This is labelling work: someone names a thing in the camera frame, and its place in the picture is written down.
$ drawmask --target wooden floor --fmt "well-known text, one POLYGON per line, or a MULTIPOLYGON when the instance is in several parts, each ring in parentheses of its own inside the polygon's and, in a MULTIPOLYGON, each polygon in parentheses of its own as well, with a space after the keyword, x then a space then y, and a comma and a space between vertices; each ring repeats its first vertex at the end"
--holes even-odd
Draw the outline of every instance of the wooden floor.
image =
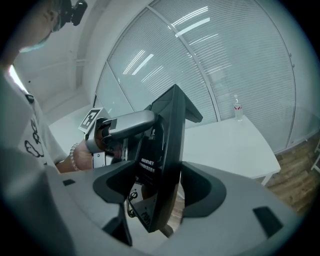
MULTIPOLYGON (((314 153, 320 135, 316 134, 308 141, 276 155, 281 171, 274 174, 266 187, 281 201, 292 207, 297 213, 305 214, 320 186, 320 174, 310 170, 319 153, 314 153)), ((185 201, 177 195, 168 225, 174 231, 181 223, 185 201)))

